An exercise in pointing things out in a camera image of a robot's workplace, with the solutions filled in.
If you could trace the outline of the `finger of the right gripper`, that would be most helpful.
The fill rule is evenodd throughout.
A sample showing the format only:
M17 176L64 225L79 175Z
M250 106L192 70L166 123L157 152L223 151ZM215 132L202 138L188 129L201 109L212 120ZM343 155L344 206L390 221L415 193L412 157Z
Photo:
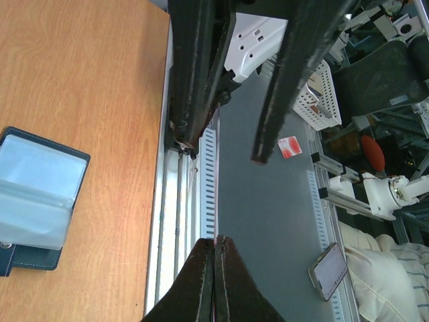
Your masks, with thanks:
M251 153L252 161L267 164L286 115L304 83L341 32L345 16L359 1L276 1L275 9L288 21Z
M234 1L169 1L173 36L170 121L175 140L196 149L219 107L219 85L236 23Z

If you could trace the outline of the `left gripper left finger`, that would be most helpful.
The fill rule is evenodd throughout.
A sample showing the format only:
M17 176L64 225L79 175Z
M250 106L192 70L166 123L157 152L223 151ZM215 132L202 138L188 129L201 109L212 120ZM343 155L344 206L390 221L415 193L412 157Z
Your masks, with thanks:
M172 286L144 321L212 321L215 245L200 238Z

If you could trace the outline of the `blue card holder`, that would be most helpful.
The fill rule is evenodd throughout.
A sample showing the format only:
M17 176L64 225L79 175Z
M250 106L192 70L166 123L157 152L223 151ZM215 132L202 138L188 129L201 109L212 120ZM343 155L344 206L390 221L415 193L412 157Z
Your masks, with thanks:
M9 126L1 134L1 276L55 270L90 155Z

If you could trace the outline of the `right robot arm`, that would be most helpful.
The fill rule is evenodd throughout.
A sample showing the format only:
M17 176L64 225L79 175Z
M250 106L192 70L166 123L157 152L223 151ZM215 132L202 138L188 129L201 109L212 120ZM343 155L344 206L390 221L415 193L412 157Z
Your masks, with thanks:
M251 158L269 160L304 83L359 1L169 1L172 58L168 130L173 147L198 155L217 109L268 58L273 74Z

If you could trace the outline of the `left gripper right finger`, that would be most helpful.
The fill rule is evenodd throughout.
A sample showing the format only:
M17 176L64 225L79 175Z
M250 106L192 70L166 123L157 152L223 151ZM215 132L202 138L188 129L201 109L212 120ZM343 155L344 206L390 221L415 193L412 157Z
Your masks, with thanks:
M283 321L260 293L234 241L217 237L214 253L215 321Z

